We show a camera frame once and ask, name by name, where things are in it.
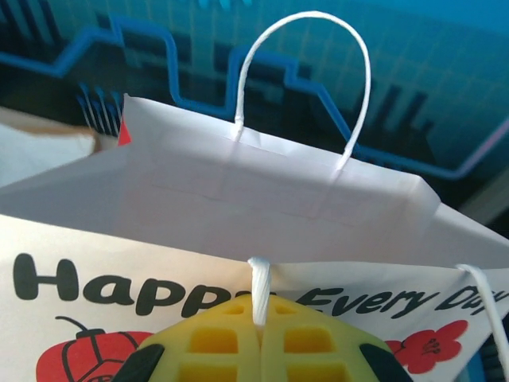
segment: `cartoon illustration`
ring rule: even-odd
[[[127,357],[151,333],[106,333],[87,329],[72,318],[58,316],[78,326],[76,339],[46,350],[36,367],[37,382],[107,382],[121,368]]]
[[[437,362],[452,360],[461,351],[456,341],[468,328],[468,322],[459,320],[443,326],[436,332],[422,330],[403,342],[386,341],[398,361],[408,367],[410,374],[430,372]]]

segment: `white string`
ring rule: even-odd
[[[459,264],[456,265],[456,268],[467,271],[476,280],[477,290],[479,291],[488,320],[490,321],[490,326],[492,327],[493,340],[495,341],[496,349],[499,354],[504,379],[505,381],[509,381],[509,342],[507,341],[507,335],[503,328],[502,318],[496,309],[495,298],[493,297],[488,278],[478,267]]]
[[[253,303],[253,323],[265,326],[270,297],[270,263],[260,257],[247,260],[253,268],[251,299]]]
[[[353,148],[357,143],[357,138],[359,137],[360,131],[364,124],[364,120],[366,119],[367,106],[369,104],[369,95],[371,92],[371,64],[369,60],[369,54],[367,52],[367,47],[366,44],[364,43],[363,38],[357,33],[357,31],[351,25],[331,14],[327,14],[317,10],[310,10],[307,12],[292,14],[275,22],[272,26],[267,28],[266,31],[263,32],[260,35],[260,37],[258,37],[258,39],[254,42],[253,46],[251,46],[251,49],[249,49],[249,52],[246,55],[246,59],[244,60],[242,68],[240,69],[239,88],[237,90],[237,107],[235,110],[235,128],[236,128],[235,141],[238,142],[240,140],[240,137],[242,136],[244,130],[244,88],[246,86],[247,70],[251,65],[253,57],[255,56],[255,52],[258,50],[260,45],[267,38],[269,38],[269,36],[273,32],[275,32],[282,26],[289,24],[292,21],[301,18],[323,18],[325,20],[335,22],[336,24],[342,26],[356,39],[364,57],[364,65],[366,67],[366,83],[364,86],[363,102],[360,108],[359,118],[357,119],[357,122],[352,131],[352,136],[350,137],[344,148],[343,155],[338,159],[338,162],[336,163],[334,173],[336,175],[334,178],[336,178],[337,176],[339,176],[341,170],[344,168],[344,165],[346,165],[348,159],[352,156]]]

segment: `printed gift bag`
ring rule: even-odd
[[[364,54],[366,93],[343,155],[243,126],[255,50],[304,17],[342,25]],[[0,212],[22,218],[0,216],[1,375],[111,380],[150,333],[248,293],[255,256],[272,263],[275,294],[380,337],[413,380],[453,380],[491,332],[507,370],[509,241],[420,177],[350,158],[370,84],[350,25],[295,14],[248,52],[235,123],[126,97],[130,145],[0,190]],[[56,189],[89,204],[31,201]]]

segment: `black lettering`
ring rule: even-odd
[[[467,294],[467,296],[462,297],[462,299],[458,301],[455,301],[457,298],[462,296],[462,294]],[[447,310],[453,308],[454,306],[459,306],[466,303],[469,299],[475,297],[477,294],[478,291],[475,286],[466,286],[465,288],[457,291],[455,294],[444,300],[439,306],[435,308],[435,310]]]
[[[14,260],[13,277],[14,291],[22,300],[34,300],[39,295],[39,284],[56,285],[62,301],[74,301],[80,295],[78,273],[71,260],[59,261],[55,276],[38,276],[32,256],[21,253]]]
[[[495,299],[495,302],[504,300],[507,297],[509,297],[509,293],[506,293],[505,290],[493,294],[493,298]],[[483,310],[484,310],[484,306],[481,306],[478,310],[474,310],[473,312],[471,312],[470,315],[475,316],[476,314],[482,312]]]
[[[477,308],[480,304],[482,304],[482,298],[477,295],[469,299],[464,305],[461,306],[461,309],[473,309]]]
[[[205,295],[207,293],[215,294],[216,298],[213,301],[205,302]],[[189,318],[198,313],[200,309],[212,308],[213,306],[228,301],[230,298],[231,294],[226,289],[217,286],[195,286],[185,300],[184,306],[182,306],[182,317]]]
[[[239,297],[239,296],[244,296],[245,294],[251,294],[251,292],[248,290],[240,290],[237,293],[235,293],[235,296]],[[273,296],[277,296],[276,292],[270,292],[270,294],[272,294]]]
[[[424,292],[416,292],[416,291],[403,291],[400,294],[398,294],[396,297],[394,297],[392,300],[390,300],[382,309],[380,309],[380,312],[387,312],[391,307],[396,305],[399,300],[409,300],[406,303],[405,308],[395,314],[394,316],[391,316],[390,318],[401,318],[403,316],[406,316],[408,313],[410,313],[412,310],[416,310],[419,306],[424,304],[425,302],[428,302],[431,298],[435,298],[440,294],[440,292],[433,293],[429,295],[426,298],[423,298],[425,296]]]
[[[343,290],[344,290],[343,288],[331,288],[331,289],[316,288],[316,289],[310,290],[308,293],[304,294],[296,302],[298,304],[302,304],[304,306],[328,305],[332,302],[332,300],[329,300],[329,299],[315,300],[314,298],[318,297],[318,296],[335,296],[335,295],[341,293]]]
[[[103,289],[109,284],[113,284],[113,291],[109,296],[103,296]],[[134,300],[130,297],[130,284],[130,279],[120,276],[99,276],[85,285],[83,296],[96,304],[133,305]]]
[[[356,309],[358,314],[374,312],[382,307],[382,304],[392,297],[391,292],[382,292],[371,296]]]
[[[366,297],[367,294],[363,294],[362,296],[350,302],[350,304],[347,304],[349,299],[348,296],[339,297],[334,304],[334,307],[332,308],[332,316],[340,316],[341,314],[348,312],[354,306],[359,305]]]
[[[157,290],[166,289],[169,296],[157,299]],[[185,288],[178,283],[166,280],[147,279],[140,290],[138,300],[136,301],[136,314],[146,316],[152,313],[155,306],[170,306],[177,304],[185,297]]]

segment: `yellow object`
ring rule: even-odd
[[[140,365],[151,370],[133,376],[137,370],[143,372],[136,369]],[[258,329],[252,321],[249,295],[215,306],[147,338],[113,379],[114,382],[408,380],[411,379],[382,340],[284,298],[270,296],[266,325]]]

